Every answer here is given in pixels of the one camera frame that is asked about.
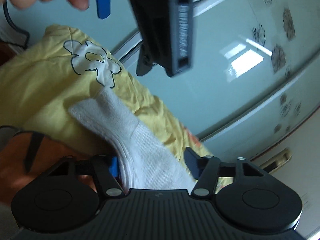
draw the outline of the ridged gray surface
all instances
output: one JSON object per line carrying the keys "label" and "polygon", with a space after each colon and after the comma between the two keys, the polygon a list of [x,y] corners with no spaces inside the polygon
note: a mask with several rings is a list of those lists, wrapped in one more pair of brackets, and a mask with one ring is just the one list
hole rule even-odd
{"label": "ridged gray surface", "polygon": [[208,201],[187,191],[132,190],[120,200],[109,200],[86,225],[61,234],[26,229],[15,240],[302,240],[295,231],[257,236],[228,225]]}

